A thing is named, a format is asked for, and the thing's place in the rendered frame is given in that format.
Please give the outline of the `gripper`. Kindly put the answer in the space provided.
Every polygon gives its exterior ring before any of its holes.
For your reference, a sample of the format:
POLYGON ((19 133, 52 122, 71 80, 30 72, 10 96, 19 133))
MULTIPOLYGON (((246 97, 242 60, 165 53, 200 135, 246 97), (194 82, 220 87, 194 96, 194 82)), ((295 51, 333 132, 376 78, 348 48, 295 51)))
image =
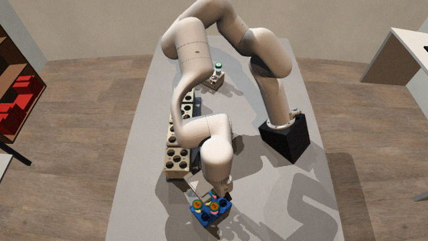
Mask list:
POLYGON ((218 198, 224 198, 229 202, 232 200, 232 198, 229 194, 229 192, 231 192, 233 190, 233 180, 232 180, 231 176, 229 177, 229 180, 231 182, 229 185, 226 185, 226 184, 221 185, 220 184, 220 185, 216 185, 213 188, 213 191, 217 194, 216 195, 217 199, 218 198))

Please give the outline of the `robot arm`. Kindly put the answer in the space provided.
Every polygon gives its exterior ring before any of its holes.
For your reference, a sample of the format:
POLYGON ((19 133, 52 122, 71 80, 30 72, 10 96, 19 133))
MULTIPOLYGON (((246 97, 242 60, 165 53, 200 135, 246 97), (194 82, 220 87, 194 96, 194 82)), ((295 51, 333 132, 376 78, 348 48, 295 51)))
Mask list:
POLYGON ((182 13, 163 35, 161 48, 166 57, 179 59, 181 81, 171 100, 171 118, 181 148, 201 147, 203 172, 190 172, 183 178, 204 205, 211 200, 209 191, 216 185, 231 183, 231 119, 224 112, 183 119, 181 106, 186 94, 214 73, 205 30, 215 22, 218 32, 234 49, 250 57, 249 69, 270 118, 267 126, 286 129, 295 122, 295 115, 302 113, 297 108, 290 110, 288 105, 281 78, 292 71, 292 60, 270 30, 248 28, 230 0, 198 0, 182 13))

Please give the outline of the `blue tube rack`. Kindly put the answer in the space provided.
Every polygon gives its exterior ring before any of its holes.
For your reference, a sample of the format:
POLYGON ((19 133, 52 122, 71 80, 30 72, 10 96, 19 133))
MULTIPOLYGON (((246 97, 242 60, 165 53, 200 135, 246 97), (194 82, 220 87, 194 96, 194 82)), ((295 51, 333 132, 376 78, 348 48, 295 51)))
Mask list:
POLYGON ((228 202, 226 199, 223 199, 223 198, 214 199, 212 197, 211 201, 212 202, 216 201, 216 202, 220 203, 219 204, 220 205, 219 212, 217 214, 212 214, 210 212, 209 206, 205 206, 204 204, 203 204, 203 211, 201 211, 200 213, 196 212, 194 210, 193 206, 190 207, 190 210, 195 215, 195 217, 199 220, 199 222, 202 223, 202 226, 204 228, 206 228, 211 223, 213 223, 218 217, 223 215, 231 207, 231 202, 228 202), (210 218, 209 218, 209 216, 210 216, 210 218))

